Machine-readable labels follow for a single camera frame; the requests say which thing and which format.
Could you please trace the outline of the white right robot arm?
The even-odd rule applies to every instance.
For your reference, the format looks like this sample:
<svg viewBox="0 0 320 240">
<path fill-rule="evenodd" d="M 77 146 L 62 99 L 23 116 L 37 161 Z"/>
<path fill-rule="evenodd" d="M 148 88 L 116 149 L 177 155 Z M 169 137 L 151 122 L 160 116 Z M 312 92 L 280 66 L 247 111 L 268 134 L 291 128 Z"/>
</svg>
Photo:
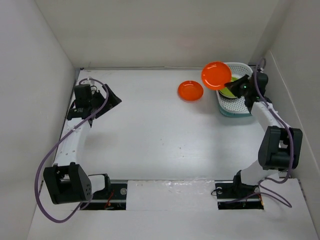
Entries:
<svg viewBox="0 0 320 240">
<path fill-rule="evenodd" d="M 234 96 L 244 97 L 248 111 L 264 130 L 257 160 L 233 177 L 229 191 L 239 198 L 253 193 L 262 181 L 271 180 L 278 172 L 286 172 L 287 180 L 299 163 L 303 132 L 290 127 L 265 96 L 268 80 L 265 73 L 255 71 L 225 84 Z"/>
</svg>

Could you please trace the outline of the orange plate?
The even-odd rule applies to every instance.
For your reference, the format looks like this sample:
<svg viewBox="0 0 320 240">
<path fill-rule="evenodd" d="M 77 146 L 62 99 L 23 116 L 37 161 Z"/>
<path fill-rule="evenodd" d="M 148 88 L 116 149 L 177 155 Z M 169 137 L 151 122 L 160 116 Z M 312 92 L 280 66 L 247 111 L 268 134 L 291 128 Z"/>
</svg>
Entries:
<svg viewBox="0 0 320 240">
<path fill-rule="evenodd" d="M 177 93 L 181 99 L 188 102 L 194 102 L 202 98 L 204 89 L 200 83 L 193 80 L 187 80 L 178 86 Z"/>
<path fill-rule="evenodd" d="M 208 63 L 201 71 L 201 80 L 210 90 L 221 90 L 232 79 L 231 69 L 223 62 Z"/>
</svg>

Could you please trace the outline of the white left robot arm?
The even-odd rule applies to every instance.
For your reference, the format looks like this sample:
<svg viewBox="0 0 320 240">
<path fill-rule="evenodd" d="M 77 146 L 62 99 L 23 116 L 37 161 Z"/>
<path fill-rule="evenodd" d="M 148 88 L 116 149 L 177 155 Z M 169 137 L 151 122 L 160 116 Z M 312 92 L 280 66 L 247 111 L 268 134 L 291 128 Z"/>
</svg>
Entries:
<svg viewBox="0 0 320 240">
<path fill-rule="evenodd" d="M 106 173 L 89 176 L 80 165 L 93 121 L 121 103 L 107 84 L 103 84 L 102 89 L 106 95 L 90 84 L 79 84 L 73 89 L 75 99 L 66 117 L 66 138 L 57 148 L 53 165 L 43 171 L 55 205 L 84 202 L 91 197 L 104 199 L 112 192 Z"/>
</svg>

